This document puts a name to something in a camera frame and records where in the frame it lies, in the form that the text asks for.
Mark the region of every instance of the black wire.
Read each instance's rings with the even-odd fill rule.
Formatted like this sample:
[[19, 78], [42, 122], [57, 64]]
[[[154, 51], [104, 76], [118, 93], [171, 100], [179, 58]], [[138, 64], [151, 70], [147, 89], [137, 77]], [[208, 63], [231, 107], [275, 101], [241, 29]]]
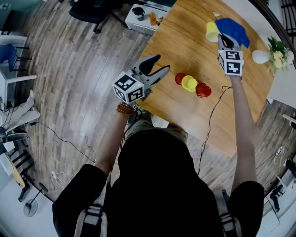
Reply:
[[7, 111], [9, 111], [10, 109], [11, 109], [11, 108], [8, 108], [8, 109], [6, 109], [6, 110], [3, 110], [3, 109], [1, 109], [1, 107], [0, 107], [0, 111], [2, 111], [2, 112], [7, 112]]
[[221, 92], [222, 92], [222, 94], [221, 94], [221, 96], [220, 96], [218, 102], [216, 103], [216, 105], [214, 106], [214, 108], [213, 108], [213, 110], [212, 110], [212, 112], [211, 112], [211, 114], [210, 114], [210, 118], [209, 118], [209, 130], [208, 130], [208, 133], [207, 133], [206, 139], [205, 139], [204, 143], [202, 144], [201, 153], [200, 153], [200, 158], [199, 158], [199, 167], [198, 167], [198, 172], [197, 172], [198, 175], [199, 175], [199, 172], [200, 172], [200, 163], [201, 163], [201, 161], [202, 161], [203, 154], [204, 154], [204, 151], [205, 151], [205, 148], [206, 148], [206, 145], [207, 145], [207, 141], [208, 141], [208, 139], [209, 139], [210, 132], [211, 132], [211, 123], [210, 123], [210, 122], [211, 122], [212, 115], [213, 115], [214, 110], [216, 109], [217, 105], [219, 104], [219, 102], [220, 102], [222, 96], [224, 95], [224, 93], [225, 93], [228, 89], [232, 88], [232, 87], [227, 87], [227, 89], [223, 91], [223, 88], [224, 88], [224, 87], [227, 87], [227, 86], [222, 86], [222, 88], [221, 88]]
[[259, 166], [257, 166], [256, 169], [258, 169], [259, 167], [261, 167], [262, 165], [264, 165], [273, 156], [275, 156], [275, 155], [274, 154], [270, 155], [265, 161], [263, 161]]
[[138, 108], [136, 108], [136, 111], [135, 111], [135, 114], [136, 114], [136, 117], [135, 117], [135, 120], [134, 120], [134, 122], [124, 131], [124, 133], [123, 133], [123, 137], [122, 137], [122, 139], [121, 139], [121, 143], [120, 143], [120, 149], [122, 150], [122, 147], [123, 147], [123, 140], [125, 140], [125, 134], [128, 132], [128, 130], [130, 130], [130, 128], [136, 123], [136, 122], [138, 122], [140, 119], [141, 119], [141, 117], [142, 117], [142, 115], [143, 115], [143, 112], [140, 110], [140, 109], [138, 109]]
[[10, 123], [10, 121], [11, 121], [11, 118], [12, 118], [12, 116], [13, 116], [13, 111], [14, 111], [14, 108], [15, 108], [15, 107], [12, 107], [12, 113], [11, 113], [11, 116], [10, 116], [10, 119], [9, 119], [9, 121], [8, 121], [7, 123], [4, 123], [4, 125], [3, 125], [2, 127], [4, 127], [5, 125], [7, 125], [7, 124], [9, 124], [9, 123]]
[[89, 149], [91, 149], [93, 152], [93, 146], [88, 145], [88, 136], [84, 136], [85, 140], [86, 140], [86, 145], [88, 146]]
[[[32, 123], [32, 124], [41, 124], [41, 125], [43, 125], [44, 127], [48, 128], [49, 130], [52, 130], [51, 128], [49, 128], [48, 126], [46, 126], [46, 125], [44, 125], [43, 123], [40, 123], [40, 122], [34, 122], [34, 123]], [[88, 158], [88, 156], [87, 156], [86, 154], [84, 154], [82, 151], [78, 150], [78, 149], [76, 148], [76, 146], [75, 146], [72, 142], [69, 142], [69, 141], [66, 141], [66, 140], [63, 140], [63, 139], [59, 138], [59, 136], [56, 134], [56, 132], [55, 132], [54, 130], [52, 130], [52, 132], [55, 134], [55, 136], [56, 136], [59, 140], [65, 142], [65, 143], [70, 143], [72, 146], [74, 146], [74, 148], [75, 148], [77, 151], [79, 151], [82, 155], [84, 155], [89, 161], [95, 163], [95, 161], [93, 161], [93, 160], [91, 160], [90, 158]]]

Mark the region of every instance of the red cup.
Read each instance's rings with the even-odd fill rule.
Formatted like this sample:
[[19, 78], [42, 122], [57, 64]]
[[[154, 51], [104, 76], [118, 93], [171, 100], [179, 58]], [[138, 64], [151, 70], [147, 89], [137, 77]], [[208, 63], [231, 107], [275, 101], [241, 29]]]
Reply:
[[183, 77], [185, 77], [186, 76], [186, 74], [185, 73], [178, 73], [176, 76], [175, 76], [175, 81], [176, 81], [176, 83], [179, 85], [179, 86], [181, 86], [182, 85], [182, 79], [183, 79]]
[[212, 89], [204, 83], [199, 83], [195, 89], [196, 95], [200, 98], [208, 97], [212, 94]]

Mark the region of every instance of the wooden floor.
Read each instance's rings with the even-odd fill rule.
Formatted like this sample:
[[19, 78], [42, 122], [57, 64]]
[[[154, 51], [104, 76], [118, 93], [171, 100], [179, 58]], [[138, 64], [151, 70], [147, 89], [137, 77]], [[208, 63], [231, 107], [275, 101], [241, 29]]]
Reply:
[[[129, 8], [125, 6], [120, 11], [122, 19]], [[137, 61], [149, 37], [124, 29], [113, 18], [106, 19], [100, 34], [93, 34], [93, 25], [72, 18], [69, 9], [67, 2], [60, 4], [49, 0], [36, 9], [22, 27], [23, 34], [28, 36], [33, 58], [26, 68], [38, 78], [33, 84], [23, 83], [21, 88], [23, 96], [33, 88], [36, 107], [41, 113], [40, 122], [55, 130], [62, 139], [73, 142], [94, 160], [100, 139], [119, 102], [111, 82]], [[276, 176], [283, 173], [284, 160], [296, 151], [293, 144], [296, 134], [281, 117], [282, 113], [292, 115], [293, 109], [275, 102], [265, 107], [258, 121], [261, 132], [256, 148], [257, 174], [266, 190]], [[155, 125], [165, 124], [157, 118], [153, 121]], [[36, 164], [29, 175], [36, 183], [42, 182], [49, 189], [49, 197], [55, 200], [72, 175], [83, 164], [91, 162], [45, 127], [36, 125], [27, 127], [27, 130], [30, 134], [29, 151]], [[194, 137], [188, 139], [196, 169], [202, 143]], [[275, 157], [282, 143], [285, 145], [284, 155]], [[235, 164], [235, 156], [230, 158], [207, 147], [200, 177], [210, 187], [223, 185], [229, 191]], [[52, 171], [62, 172], [57, 175], [58, 180], [50, 178]], [[114, 180], [119, 175], [117, 165], [113, 173]]]

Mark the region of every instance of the bouquet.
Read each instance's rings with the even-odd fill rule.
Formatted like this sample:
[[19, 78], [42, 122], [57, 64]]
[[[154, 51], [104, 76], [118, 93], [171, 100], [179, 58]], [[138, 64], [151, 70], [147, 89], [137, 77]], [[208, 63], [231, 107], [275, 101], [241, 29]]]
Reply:
[[274, 37], [268, 38], [268, 41], [270, 43], [268, 45], [270, 49], [269, 62], [271, 63], [272, 71], [287, 69], [287, 66], [293, 63], [293, 52], [282, 41], [278, 41]]

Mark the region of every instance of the wooden table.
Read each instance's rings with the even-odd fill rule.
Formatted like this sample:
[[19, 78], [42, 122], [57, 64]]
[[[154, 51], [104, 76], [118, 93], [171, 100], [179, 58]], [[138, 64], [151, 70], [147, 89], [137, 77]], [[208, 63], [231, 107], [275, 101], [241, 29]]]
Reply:
[[[255, 64], [252, 51], [268, 51], [258, 34], [230, 7], [219, 0], [178, 0], [150, 39], [141, 57], [160, 54], [155, 70], [171, 65], [170, 73], [153, 86], [153, 93], [139, 105], [159, 117], [182, 127], [201, 139], [206, 137], [210, 113], [219, 100], [222, 86], [230, 86], [217, 59], [218, 43], [206, 40], [206, 23], [215, 20], [213, 12], [242, 25], [250, 39], [250, 47], [242, 46], [245, 66], [243, 87], [256, 121], [265, 104], [273, 77], [267, 64]], [[175, 83], [175, 75], [183, 72], [204, 82], [212, 89], [208, 98], [198, 98]], [[208, 141], [228, 156], [236, 153], [234, 102], [227, 91], [211, 119]]]

